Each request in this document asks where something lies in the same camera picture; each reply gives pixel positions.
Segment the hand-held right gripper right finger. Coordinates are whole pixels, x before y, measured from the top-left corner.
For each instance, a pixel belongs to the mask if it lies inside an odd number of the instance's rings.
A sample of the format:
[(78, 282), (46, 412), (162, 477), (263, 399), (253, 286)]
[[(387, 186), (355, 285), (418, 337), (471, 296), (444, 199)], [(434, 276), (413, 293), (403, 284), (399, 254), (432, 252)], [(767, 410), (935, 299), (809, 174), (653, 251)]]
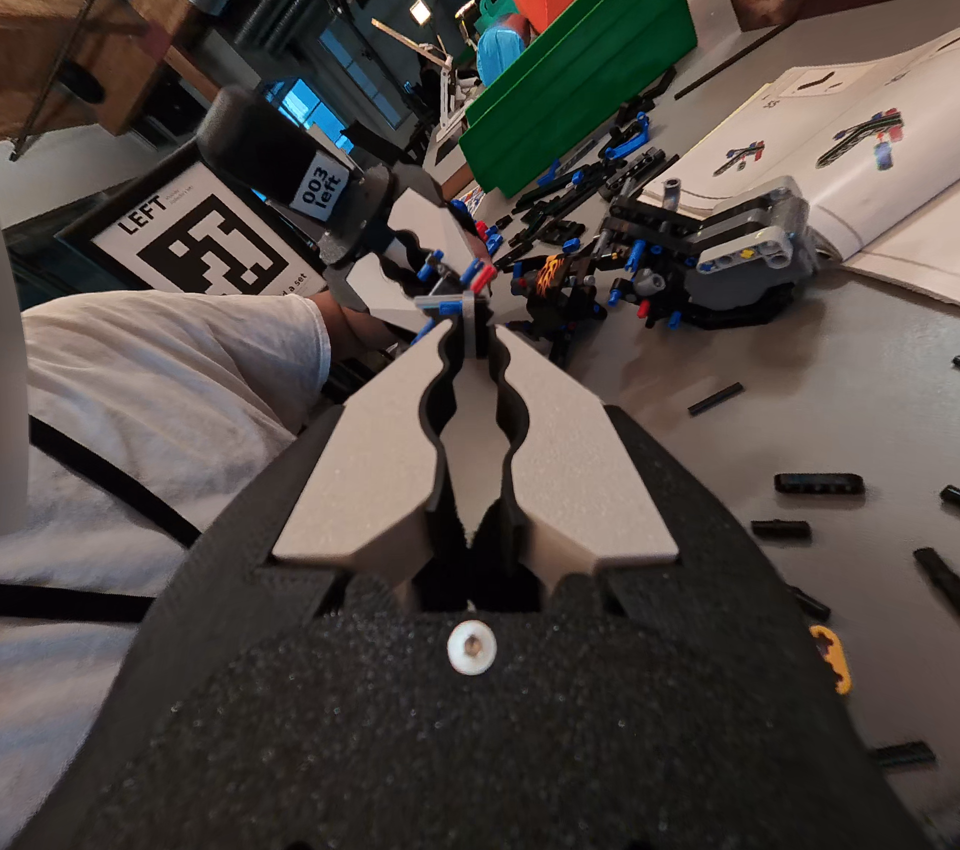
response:
[(507, 561), (547, 593), (570, 575), (675, 563), (679, 546), (605, 404), (510, 329), (493, 334)]

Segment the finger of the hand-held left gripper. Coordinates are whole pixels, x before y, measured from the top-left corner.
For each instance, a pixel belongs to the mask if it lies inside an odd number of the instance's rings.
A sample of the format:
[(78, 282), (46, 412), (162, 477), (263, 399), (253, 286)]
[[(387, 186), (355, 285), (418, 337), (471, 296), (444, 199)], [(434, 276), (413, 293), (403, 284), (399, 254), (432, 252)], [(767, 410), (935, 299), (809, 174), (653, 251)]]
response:
[(430, 295), (418, 284), (413, 294), (389, 279), (376, 255), (363, 256), (349, 269), (343, 283), (343, 308), (368, 314), (398, 334), (424, 334), (453, 315), (452, 294)]
[(468, 212), (446, 203), (437, 206), (413, 189), (405, 190), (395, 200), (387, 226), (426, 254), (441, 251), (441, 262), (457, 273), (475, 259), (482, 264), (492, 262)]

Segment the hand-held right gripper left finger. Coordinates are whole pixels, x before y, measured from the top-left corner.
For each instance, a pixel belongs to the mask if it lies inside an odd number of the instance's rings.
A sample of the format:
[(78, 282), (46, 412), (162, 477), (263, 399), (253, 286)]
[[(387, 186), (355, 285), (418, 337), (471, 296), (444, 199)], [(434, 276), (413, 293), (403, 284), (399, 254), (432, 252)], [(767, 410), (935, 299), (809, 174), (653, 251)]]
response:
[(414, 579), (456, 546), (441, 434), (457, 402), (458, 323), (441, 321), (345, 403), (270, 555), (382, 581), (405, 610)]

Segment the black sub-assembly blue red pins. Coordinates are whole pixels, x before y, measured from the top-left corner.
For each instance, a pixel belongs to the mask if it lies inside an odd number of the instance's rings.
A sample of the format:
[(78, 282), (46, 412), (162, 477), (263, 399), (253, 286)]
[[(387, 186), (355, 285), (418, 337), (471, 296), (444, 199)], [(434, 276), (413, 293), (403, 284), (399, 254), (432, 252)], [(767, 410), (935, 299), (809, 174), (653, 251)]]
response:
[(442, 251), (432, 251), (416, 273), (419, 286), (416, 300), (460, 296), (463, 292), (483, 293), (498, 277), (499, 271), (485, 257), (475, 256), (458, 271)]

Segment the grey beam piece blue pin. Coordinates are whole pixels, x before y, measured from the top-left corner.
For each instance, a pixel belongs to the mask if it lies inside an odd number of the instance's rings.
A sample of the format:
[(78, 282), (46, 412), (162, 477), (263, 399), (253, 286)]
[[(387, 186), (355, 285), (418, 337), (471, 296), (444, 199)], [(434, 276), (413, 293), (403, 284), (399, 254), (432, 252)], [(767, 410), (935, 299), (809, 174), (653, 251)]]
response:
[(414, 305), (426, 318), (424, 326), (416, 333), (411, 345), (423, 339), (438, 324), (447, 321), (462, 330), (462, 353), (465, 358), (479, 359), (486, 354), (486, 326), (490, 316), (487, 298), (483, 291), (470, 289), (460, 293), (425, 294), (414, 297)]

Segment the pile of small building pieces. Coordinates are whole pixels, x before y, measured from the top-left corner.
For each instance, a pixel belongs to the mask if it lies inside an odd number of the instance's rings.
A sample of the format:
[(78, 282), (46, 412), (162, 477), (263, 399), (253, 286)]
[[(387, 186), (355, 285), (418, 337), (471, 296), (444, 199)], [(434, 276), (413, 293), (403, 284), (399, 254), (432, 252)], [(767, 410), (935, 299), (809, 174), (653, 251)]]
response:
[(922, 740), (958, 786), (958, 342), (865, 366), (750, 363), (749, 516), (805, 520), (774, 544), (788, 582), (831, 608), (854, 715), (876, 747)]

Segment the person's left forearm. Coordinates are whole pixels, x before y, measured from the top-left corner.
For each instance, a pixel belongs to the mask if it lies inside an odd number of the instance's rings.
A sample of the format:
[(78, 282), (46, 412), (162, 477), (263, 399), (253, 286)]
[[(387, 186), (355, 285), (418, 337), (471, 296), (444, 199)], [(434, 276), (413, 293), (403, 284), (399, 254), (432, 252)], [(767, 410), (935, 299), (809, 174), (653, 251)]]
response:
[(331, 363), (344, 363), (373, 352), (387, 352), (401, 342), (389, 326), (368, 313), (342, 307), (328, 289), (306, 298), (321, 318), (329, 339)]

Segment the long black axle piece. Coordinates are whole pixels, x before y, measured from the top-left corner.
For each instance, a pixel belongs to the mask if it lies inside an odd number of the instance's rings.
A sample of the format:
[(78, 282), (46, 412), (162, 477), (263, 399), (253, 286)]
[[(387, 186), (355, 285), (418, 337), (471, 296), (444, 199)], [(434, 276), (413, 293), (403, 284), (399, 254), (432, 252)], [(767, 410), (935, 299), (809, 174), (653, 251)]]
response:
[(708, 397), (698, 400), (687, 408), (690, 417), (697, 417), (703, 413), (714, 409), (715, 407), (743, 394), (745, 387), (742, 383), (736, 382), (723, 389), (710, 394)]

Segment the green plastic bin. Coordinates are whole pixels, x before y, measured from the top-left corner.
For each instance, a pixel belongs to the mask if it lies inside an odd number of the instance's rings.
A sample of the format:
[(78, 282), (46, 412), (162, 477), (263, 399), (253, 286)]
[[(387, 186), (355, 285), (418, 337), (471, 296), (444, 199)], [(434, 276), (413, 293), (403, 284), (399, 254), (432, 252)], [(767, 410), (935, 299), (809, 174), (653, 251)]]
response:
[(467, 108), (474, 180), (519, 193), (696, 45), (688, 0), (575, 0)]

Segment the heap of black blue beams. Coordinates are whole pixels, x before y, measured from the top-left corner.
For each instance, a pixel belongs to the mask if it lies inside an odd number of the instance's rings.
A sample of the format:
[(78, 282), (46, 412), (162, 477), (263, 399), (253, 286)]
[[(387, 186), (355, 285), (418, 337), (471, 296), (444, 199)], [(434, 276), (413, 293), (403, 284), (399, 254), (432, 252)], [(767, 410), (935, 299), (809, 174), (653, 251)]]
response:
[(651, 88), (622, 104), (605, 132), (590, 138), (568, 161), (555, 161), (495, 223), (497, 233), (486, 243), (499, 271), (510, 270), (537, 246), (562, 249), (581, 237), (584, 227), (571, 220), (572, 214), (627, 169), (631, 158), (648, 144), (650, 113), (676, 76), (672, 65)]

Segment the partly built toy truck chassis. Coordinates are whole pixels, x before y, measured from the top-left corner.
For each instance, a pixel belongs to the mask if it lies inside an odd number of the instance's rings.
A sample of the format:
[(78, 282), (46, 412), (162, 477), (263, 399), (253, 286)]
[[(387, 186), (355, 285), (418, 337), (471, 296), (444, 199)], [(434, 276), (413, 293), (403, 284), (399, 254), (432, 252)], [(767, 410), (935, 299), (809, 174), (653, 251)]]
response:
[(631, 305), (644, 328), (703, 330), (764, 325), (818, 270), (810, 207), (790, 177), (711, 212), (682, 212), (682, 182), (667, 179), (659, 204), (618, 196), (585, 246), (506, 265), (526, 318), (507, 328), (549, 344), (564, 369), (577, 328)]

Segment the small yellow connector piece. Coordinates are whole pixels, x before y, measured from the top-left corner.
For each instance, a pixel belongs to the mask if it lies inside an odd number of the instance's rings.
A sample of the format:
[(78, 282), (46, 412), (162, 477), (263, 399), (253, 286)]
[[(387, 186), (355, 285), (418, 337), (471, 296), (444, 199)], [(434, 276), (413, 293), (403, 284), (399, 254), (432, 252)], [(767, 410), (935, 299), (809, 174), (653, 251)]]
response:
[(823, 624), (811, 625), (808, 629), (821, 659), (830, 668), (835, 691), (842, 697), (848, 696), (853, 687), (853, 677), (841, 640), (833, 629)]

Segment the white instruction booklet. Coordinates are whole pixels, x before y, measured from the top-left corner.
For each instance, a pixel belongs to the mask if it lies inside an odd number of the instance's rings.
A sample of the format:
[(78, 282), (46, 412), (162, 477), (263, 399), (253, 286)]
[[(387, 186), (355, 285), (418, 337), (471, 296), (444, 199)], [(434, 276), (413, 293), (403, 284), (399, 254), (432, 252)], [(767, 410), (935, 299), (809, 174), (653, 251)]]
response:
[(711, 212), (790, 177), (817, 258), (958, 303), (959, 33), (859, 64), (799, 66), (761, 87), (644, 187)]

